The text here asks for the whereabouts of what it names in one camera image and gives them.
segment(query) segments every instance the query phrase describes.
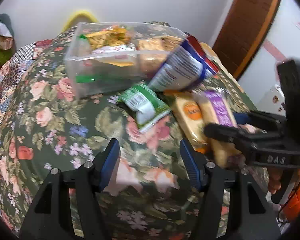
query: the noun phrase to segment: barcode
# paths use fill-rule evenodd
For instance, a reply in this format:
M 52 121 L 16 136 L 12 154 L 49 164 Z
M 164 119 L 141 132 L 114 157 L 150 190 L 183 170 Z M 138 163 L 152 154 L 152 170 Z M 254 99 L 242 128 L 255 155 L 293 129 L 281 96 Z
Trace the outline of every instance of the barcode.
M 148 101 L 148 99 L 142 94 L 137 93 L 131 98 L 129 101 L 127 101 L 125 104 L 131 108 L 131 110 L 137 110 L 137 108 L 142 105 L 144 102 Z

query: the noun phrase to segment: purple label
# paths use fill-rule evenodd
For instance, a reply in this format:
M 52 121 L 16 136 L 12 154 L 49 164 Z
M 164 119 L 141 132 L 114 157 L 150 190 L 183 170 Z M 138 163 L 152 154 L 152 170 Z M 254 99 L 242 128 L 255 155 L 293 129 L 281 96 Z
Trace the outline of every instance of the purple label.
M 204 94 L 211 102 L 220 125 L 234 126 L 228 114 L 226 105 L 223 102 L 222 96 L 214 91 L 205 91 Z

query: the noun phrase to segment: white wall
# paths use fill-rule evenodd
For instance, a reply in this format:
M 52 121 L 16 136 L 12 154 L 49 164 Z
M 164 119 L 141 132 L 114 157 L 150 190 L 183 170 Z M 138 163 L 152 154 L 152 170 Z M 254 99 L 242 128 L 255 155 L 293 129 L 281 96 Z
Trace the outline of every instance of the white wall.
M 0 13 L 11 18 L 17 48 L 54 38 L 69 16 L 81 9 L 91 11 L 100 22 L 168 22 L 209 43 L 219 33 L 231 3 L 232 0 L 4 0 Z
M 274 23 L 266 39 L 289 57 L 300 58 L 300 8 L 294 0 L 281 0 Z M 276 80 L 276 59 L 263 47 L 239 79 L 239 84 L 257 104 L 270 88 L 279 84 Z

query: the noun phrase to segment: brown wooden door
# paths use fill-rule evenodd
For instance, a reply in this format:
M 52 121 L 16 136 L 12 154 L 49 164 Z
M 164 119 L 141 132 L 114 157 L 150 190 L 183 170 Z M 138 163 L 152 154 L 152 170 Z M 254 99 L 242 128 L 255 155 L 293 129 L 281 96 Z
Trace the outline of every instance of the brown wooden door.
M 255 46 L 250 58 L 257 50 L 271 24 L 277 3 L 278 0 L 234 0 L 213 50 L 225 68 L 232 75 L 235 74 L 235 77 L 244 70 L 245 66 L 242 66 L 242 63 L 244 60 L 245 65 L 248 63 L 247 56 L 251 53 L 251 49 Z

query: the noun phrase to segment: plastic container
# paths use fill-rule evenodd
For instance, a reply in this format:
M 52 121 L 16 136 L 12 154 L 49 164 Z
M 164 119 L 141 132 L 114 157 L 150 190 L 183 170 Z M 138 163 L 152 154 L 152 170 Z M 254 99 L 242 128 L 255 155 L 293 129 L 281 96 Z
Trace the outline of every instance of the plastic container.
M 84 50 L 79 49 L 80 35 L 98 32 L 114 25 L 128 29 L 131 35 L 131 43 L 137 49 L 140 40 L 144 39 L 165 36 L 180 39 L 186 37 L 186 34 L 177 28 L 147 23 L 79 23 L 64 57 L 66 70 L 72 80 L 77 99 L 97 93 L 127 89 L 140 80 L 151 77 L 170 53 L 170 51 L 165 50 L 136 50 L 102 54 L 86 52 L 86 55 L 82 55 Z M 118 61 L 129 61 L 131 64 L 122 67 L 113 63 Z M 88 83 L 82 82 L 82 77 L 84 79 L 87 76 L 95 78 Z

